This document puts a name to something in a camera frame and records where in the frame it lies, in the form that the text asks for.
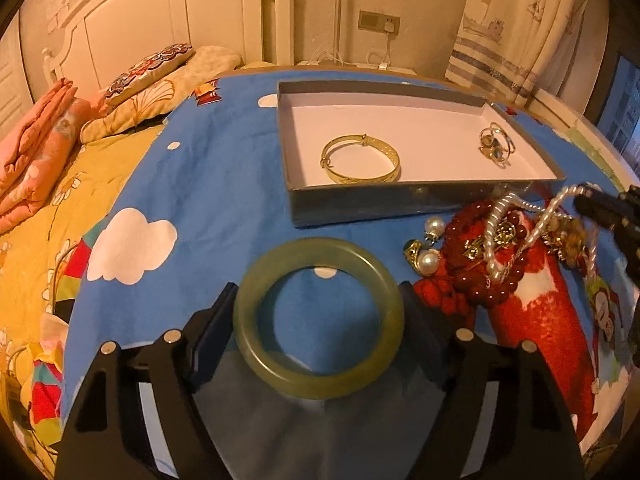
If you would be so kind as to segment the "pearl earring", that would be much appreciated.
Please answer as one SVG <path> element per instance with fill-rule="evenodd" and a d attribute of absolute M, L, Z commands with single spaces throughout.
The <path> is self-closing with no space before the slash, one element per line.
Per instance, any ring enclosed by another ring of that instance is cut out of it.
<path fill-rule="evenodd" d="M 435 243 L 440 240 L 446 231 L 446 222 L 440 217 L 430 217 L 424 222 L 424 237 Z"/>
<path fill-rule="evenodd" d="M 416 272 L 424 278 L 435 274 L 440 265 L 440 255 L 437 249 L 420 249 L 416 255 Z"/>

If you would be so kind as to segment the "green jade bangle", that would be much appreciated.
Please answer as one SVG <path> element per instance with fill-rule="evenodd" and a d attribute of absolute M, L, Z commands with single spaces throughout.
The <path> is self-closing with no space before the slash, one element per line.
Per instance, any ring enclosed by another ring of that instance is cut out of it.
<path fill-rule="evenodd" d="M 302 274 L 326 292 L 306 286 L 273 313 L 271 337 L 260 312 Z M 367 250 L 332 237 L 291 240 L 272 248 L 247 270 L 236 296 L 233 331 L 250 369 L 285 396 L 326 400 L 349 396 L 375 382 L 400 347 L 405 312 L 392 274 Z"/>

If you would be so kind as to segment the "grey jewelry box tray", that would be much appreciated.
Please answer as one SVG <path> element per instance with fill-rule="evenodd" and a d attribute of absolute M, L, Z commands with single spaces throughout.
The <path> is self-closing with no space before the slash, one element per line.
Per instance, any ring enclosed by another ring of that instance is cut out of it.
<path fill-rule="evenodd" d="M 565 174 L 495 102 L 408 82 L 282 81 L 277 112 L 293 223 L 444 212 L 514 191 L 547 198 Z"/>

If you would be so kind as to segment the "window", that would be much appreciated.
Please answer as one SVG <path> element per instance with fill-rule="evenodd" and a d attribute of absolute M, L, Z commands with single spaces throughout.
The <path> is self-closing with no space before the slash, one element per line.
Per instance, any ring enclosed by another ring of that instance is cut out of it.
<path fill-rule="evenodd" d="M 634 169 L 639 167 L 639 113 L 639 66 L 620 55 L 597 127 Z"/>

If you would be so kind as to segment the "yellow cartoon bed sheet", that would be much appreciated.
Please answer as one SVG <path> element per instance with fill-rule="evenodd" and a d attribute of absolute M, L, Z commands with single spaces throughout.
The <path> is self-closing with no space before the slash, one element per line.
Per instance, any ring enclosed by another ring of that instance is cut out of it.
<path fill-rule="evenodd" d="M 18 449 L 43 478 L 54 475 L 62 434 L 59 386 L 66 324 L 56 302 L 74 298 L 70 259 L 111 209 L 161 126 L 107 136 L 72 151 L 47 203 L 1 237 L 1 417 Z"/>

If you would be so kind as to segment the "white striped curtain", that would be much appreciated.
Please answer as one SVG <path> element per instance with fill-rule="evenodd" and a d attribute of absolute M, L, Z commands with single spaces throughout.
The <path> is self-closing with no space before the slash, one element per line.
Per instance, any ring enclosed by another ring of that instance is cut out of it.
<path fill-rule="evenodd" d="M 588 0 L 466 0 L 445 78 L 523 106 Z"/>

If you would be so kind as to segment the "blue cartoon table cloth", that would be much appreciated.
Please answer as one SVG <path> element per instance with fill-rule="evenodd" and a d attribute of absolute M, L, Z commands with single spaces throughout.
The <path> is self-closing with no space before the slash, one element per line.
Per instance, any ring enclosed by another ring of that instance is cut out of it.
<path fill-rule="evenodd" d="M 427 214 L 296 226 L 285 186 L 277 112 L 262 96 L 282 81 L 408 82 L 338 70 L 267 70 L 220 78 L 211 100 L 190 98 L 167 118 L 90 236 L 91 252 L 70 317 L 61 412 L 70 414 L 102 342 L 148 342 L 210 306 L 225 284 L 239 283 L 268 250 L 301 237 L 335 237 L 380 260 L 398 282 L 414 279 L 402 245 Z M 607 191 L 613 181 L 577 146 L 524 113 L 509 114 L 565 174 Z"/>

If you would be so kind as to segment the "folded pink blanket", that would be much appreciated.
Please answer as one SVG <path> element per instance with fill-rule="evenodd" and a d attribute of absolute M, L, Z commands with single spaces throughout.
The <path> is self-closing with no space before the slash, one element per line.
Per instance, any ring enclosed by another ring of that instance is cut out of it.
<path fill-rule="evenodd" d="M 32 217 L 47 201 L 92 116 L 91 104 L 62 78 L 1 141 L 1 232 Z"/>

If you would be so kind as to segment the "white nightstand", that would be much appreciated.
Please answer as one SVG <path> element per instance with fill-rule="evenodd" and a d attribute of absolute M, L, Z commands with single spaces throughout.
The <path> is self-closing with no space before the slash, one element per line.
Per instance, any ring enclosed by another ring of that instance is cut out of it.
<path fill-rule="evenodd" d="M 320 67 L 327 68 L 328 70 L 363 70 L 365 72 L 373 72 L 379 74 L 391 74 L 401 76 L 416 77 L 418 74 L 411 68 L 397 67 L 397 66 L 384 66 L 381 67 L 378 64 L 369 63 L 352 63 L 352 62 L 336 62 L 331 60 L 303 60 L 296 64 L 296 67 Z"/>

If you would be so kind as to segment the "yellow patterned pillow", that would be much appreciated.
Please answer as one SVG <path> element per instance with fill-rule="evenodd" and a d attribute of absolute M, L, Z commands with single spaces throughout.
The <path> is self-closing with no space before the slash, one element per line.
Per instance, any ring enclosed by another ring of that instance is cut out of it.
<path fill-rule="evenodd" d="M 80 142 L 124 133 L 142 122 L 172 112 L 192 92 L 219 74 L 241 65 L 239 53 L 217 46 L 200 47 L 186 62 L 153 82 L 148 88 L 118 104 L 106 116 L 87 122 L 81 129 Z"/>

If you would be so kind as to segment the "embroidered floral pillow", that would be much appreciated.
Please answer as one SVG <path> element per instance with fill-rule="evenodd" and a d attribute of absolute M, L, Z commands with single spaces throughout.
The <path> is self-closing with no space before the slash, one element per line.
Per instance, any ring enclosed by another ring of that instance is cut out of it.
<path fill-rule="evenodd" d="M 190 44 L 178 42 L 145 56 L 111 82 L 104 92 L 104 103 L 111 107 L 119 105 L 173 72 L 192 55 L 194 49 Z"/>

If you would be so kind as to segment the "white bed headboard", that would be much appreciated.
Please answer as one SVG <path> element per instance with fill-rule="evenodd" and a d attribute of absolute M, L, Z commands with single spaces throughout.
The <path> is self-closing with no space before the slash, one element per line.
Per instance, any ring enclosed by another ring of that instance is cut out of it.
<path fill-rule="evenodd" d="M 49 84 L 106 88 L 130 65 L 177 42 L 225 47 L 243 63 L 294 63 L 294 0 L 79 0 L 56 52 L 42 51 Z"/>

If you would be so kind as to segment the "wall power socket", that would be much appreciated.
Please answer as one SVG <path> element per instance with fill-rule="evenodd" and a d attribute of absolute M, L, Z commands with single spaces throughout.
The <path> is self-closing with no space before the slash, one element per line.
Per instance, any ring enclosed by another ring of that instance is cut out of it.
<path fill-rule="evenodd" d="M 399 16 L 365 10 L 359 11 L 358 28 L 361 30 L 397 36 L 399 34 L 399 25 Z"/>

